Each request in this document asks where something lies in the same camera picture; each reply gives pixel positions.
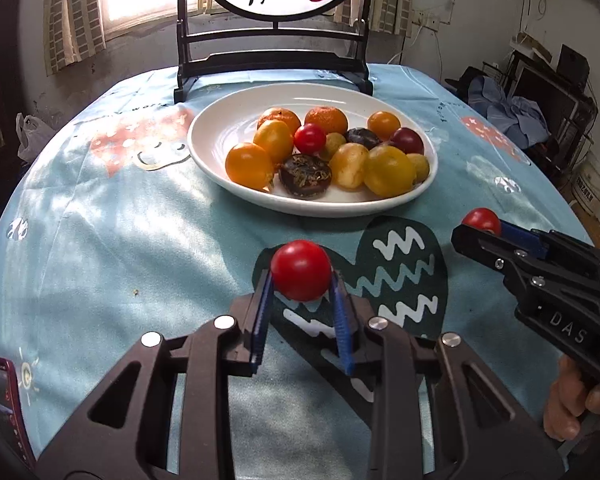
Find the person's right hand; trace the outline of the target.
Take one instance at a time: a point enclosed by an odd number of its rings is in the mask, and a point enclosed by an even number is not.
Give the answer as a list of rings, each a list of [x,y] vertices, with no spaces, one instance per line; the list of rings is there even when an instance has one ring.
[[[543,412],[545,433],[560,442],[573,440],[581,429],[578,418],[585,411],[600,415],[600,384],[588,388],[578,364],[569,356],[561,356]]]

